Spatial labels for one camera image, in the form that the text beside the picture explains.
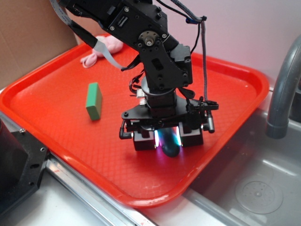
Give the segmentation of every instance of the orange plastic tray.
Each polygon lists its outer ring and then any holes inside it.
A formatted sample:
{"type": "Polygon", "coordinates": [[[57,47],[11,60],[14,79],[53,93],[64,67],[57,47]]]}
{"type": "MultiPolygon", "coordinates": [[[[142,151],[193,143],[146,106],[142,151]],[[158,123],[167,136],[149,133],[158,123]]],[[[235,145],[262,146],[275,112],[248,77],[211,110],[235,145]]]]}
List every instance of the orange plastic tray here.
{"type": "MultiPolygon", "coordinates": [[[[79,60],[90,54],[79,45],[7,87],[0,110],[49,147],[59,158],[116,200],[135,208],[161,205],[181,195],[214,158],[268,93],[265,76],[253,69],[208,57],[208,98],[215,133],[204,132],[204,145],[180,150],[175,158],[155,151],[134,150],[132,140],[120,140],[121,113],[136,105],[129,81],[142,66],[127,71],[100,59],[85,69],[79,60]],[[85,109],[89,83],[103,94],[99,121],[85,109]]],[[[137,53],[125,46],[114,55],[123,65],[137,53]]],[[[193,54],[196,97],[203,95],[202,56],[193,54]]]]}

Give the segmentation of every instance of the sink basin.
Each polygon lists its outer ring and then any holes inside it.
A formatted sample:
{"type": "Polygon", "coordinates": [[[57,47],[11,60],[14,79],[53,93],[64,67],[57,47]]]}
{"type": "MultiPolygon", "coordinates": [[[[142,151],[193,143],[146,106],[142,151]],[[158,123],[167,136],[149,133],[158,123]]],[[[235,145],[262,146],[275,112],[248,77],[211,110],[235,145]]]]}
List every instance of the sink basin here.
{"type": "Polygon", "coordinates": [[[190,188],[248,225],[300,225],[301,124],[274,140],[266,116],[256,110],[190,188]]]}

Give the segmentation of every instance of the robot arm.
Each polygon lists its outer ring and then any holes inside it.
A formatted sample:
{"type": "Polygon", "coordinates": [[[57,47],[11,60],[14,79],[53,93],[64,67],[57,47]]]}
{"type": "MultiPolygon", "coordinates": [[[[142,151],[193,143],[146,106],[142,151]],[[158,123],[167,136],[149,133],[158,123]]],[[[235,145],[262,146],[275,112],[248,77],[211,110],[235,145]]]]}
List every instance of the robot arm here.
{"type": "Polygon", "coordinates": [[[102,29],[139,52],[150,89],[192,83],[190,49],[167,30],[167,16],[151,0],[61,0],[76,16],[89,17],[102,29]]]}
{"type": "MultiPolygon", "coordinates": [[[[121,139],[132,138],[133,133],[135,149],[146,150],[154,147],[155,130],[169,140],[171,128],[179,127],[183,146],[203,144],[201,128],[214,132],[211,111],[217,110],[218,104],[202,97],[194,100],[194,92],[185,88],[193,82],[190,48],[168,33],[167,16],[152,0],[60,0],[59,4],[76,16],[95,20],[139,52],[133,65],[141,62],[144,66],[141,92],[145,102],[123,112],[121,139]],[[185,99],[177,96],[176,89],[185,99]]],[[[65,23],[91,47],[96,45],[78,24],[65,23]]],[[[170,157],[179,153],[178,147],[168,149],[176,149],[171,153],[163,150],[170,157]]]]}

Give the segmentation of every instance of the green block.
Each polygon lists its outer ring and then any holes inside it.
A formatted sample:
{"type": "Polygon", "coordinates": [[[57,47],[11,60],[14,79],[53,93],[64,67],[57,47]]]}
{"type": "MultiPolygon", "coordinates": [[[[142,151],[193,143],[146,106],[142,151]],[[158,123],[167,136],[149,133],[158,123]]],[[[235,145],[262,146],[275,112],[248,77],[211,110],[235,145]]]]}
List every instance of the green block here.
{"type": "Polygon", "coordinates": [[[91,120],[99,120],[102,109],[103,96],[99,89],[98,83],[90,83],[88,88],[86,109],[91,120]]]}

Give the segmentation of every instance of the plush toy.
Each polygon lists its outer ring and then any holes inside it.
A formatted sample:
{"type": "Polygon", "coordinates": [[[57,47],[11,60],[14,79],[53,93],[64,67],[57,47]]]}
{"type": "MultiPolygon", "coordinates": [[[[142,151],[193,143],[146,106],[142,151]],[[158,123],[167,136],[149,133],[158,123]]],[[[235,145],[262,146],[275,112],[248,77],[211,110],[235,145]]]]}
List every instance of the plush toy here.
{"type": "MultiPolygon", "coordinates": [[[[114,36],[96,36],[96,38],[103,42],[108,48],[111,54],[119,52],[123,47],[123,42],[116,39],[114,36]]],[[[96,62],[98,57],[103,57],[103,54],[92,50],[92,54],[81,58],[80,62],[83,64],[84,68],[92,67],[96,62]]]]}

